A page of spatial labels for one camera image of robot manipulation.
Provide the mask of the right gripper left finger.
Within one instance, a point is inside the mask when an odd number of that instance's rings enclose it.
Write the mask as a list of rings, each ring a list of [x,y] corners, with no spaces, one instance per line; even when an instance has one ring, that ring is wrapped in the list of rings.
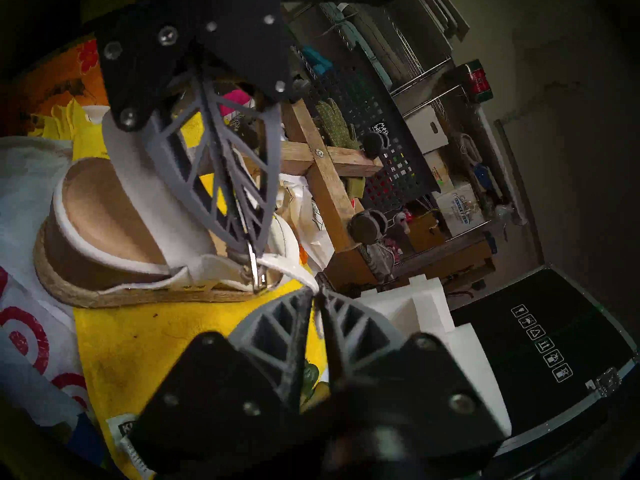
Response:
[[[290,460],[316,366],[305,358],[314,293],[259,306],[228,336],[197,335],[130,431],[156,474],[260,474]]]

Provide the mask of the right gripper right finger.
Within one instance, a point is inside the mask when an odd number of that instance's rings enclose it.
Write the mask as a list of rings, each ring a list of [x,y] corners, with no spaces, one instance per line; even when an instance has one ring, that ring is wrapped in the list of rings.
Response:
[[[506,433],[445,344],[322,290],[335,412],[324,467],[486,467]]]

